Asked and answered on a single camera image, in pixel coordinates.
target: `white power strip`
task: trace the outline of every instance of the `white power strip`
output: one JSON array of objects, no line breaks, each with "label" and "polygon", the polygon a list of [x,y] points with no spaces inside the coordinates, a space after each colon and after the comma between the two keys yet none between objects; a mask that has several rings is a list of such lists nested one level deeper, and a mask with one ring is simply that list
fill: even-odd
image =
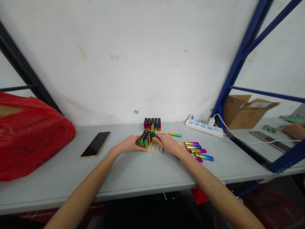
[{"label": "white power strip", "polygon": [[216,137],[220,137],[223,138],[223,130],[222,128],[219,127],[208,127],[207,124],[203,123],[203,122],[198,122],[198,121],[193,121],[193,120],[187,120],[185,122],[185,125],[187,127],[196,129],[196,130],[200,130],[202,132],[205,132],[207,134],[211,134],[214,135]]}]

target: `cardboard box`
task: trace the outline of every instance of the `cardboard box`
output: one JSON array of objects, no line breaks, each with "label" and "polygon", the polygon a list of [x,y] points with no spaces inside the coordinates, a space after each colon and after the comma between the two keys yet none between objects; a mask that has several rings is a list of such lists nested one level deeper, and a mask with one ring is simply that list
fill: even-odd
[{"label": "cardboard box", "polygon": [[262,99],[248,102],[250,97],[251,95],[229,95],[223,107],[224,122],[229,129],[251,129],[268,110],[280,104]]}]

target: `phone screen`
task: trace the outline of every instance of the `phone screen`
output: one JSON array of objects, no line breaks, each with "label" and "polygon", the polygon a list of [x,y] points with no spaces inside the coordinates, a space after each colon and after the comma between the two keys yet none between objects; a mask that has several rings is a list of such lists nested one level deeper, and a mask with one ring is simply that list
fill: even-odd
[{"label": "phone screen", "polygon": [[81,157],[97,156],[105,145],[110,132],[98,133],[87,149],[83,152]]}]

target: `blue metal shelf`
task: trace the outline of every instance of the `blue metal shelf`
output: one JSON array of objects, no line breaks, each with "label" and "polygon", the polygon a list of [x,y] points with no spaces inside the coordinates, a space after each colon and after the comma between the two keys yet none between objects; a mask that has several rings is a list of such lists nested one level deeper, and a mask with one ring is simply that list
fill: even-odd
[{"label": "blue metal shelf", "polygon": [[[291,0],[290,3],[278,14],[278,16],[266,27],[266,29],[257,37],[259,30],[265,20],[266,15],[269,12],[269,9],[273,3],[273,0],[260,0],[257,4],[255,12],[252,16],[252,19],[249,23],[247,31],[244,35],[244,38],[241,42],[241,45],[237,51],[235,59],[232,63],[226,81],[222,87],[218,100],[215,104],[211,117],[216,113],[223,118],[223,106],[228,99],[231,89],[247,91],[267,96],[272,96],[276,98],[296,101],[305,103],[304,98],[298,98],[293,96],[287,96],[282,94],[276,94],[271,92],[258,91],[248,88],[235,87],[234,83],[238,77],[238,74],[247,58],[247,56],[257,47],[260,42],[269,34],[271,31],[301,2],[302,0]],[[280,173],[284,170],[290,168],[292,165],[298,163],[300,160],[305,158],[305,139],[295,145],[291,150],[286,152],[283,156],[278,158],[276,161],[268,165],[268,169],[273,173]],[[246,192],[257,187],[259,184],[257,182],[249,182],[244,185],[244,188],[241,188],[236,195],[240,196]]]}]

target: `hand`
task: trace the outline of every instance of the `hand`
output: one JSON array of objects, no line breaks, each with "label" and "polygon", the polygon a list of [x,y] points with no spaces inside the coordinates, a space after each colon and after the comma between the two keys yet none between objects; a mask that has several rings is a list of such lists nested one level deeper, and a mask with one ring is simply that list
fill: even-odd
[{"label": "hand", "polygon": [[177,156],[180,152],[186,151],[186,149],[179,145],[168,133],[156,133],[157,137],[153,137],[159,145],[161,145],[166,151]]},{"label": "hand", "polygon": [[138,146],[140,136],[130,135],[125,140],[121,141],[119,144],[112,147],[113,150],[119,153],[131,152],[131,151],[142,151],[146,152],[146,149]]},{"label": "hand", "polygon": [[296,140],[303,140],[305,138],[305,128],[300,124],[286,125],[283,132]]},{"label": "hand", "polygon": [[299,125],[301,125],[303,128],[305,128],[305,121],[298,123]]}]

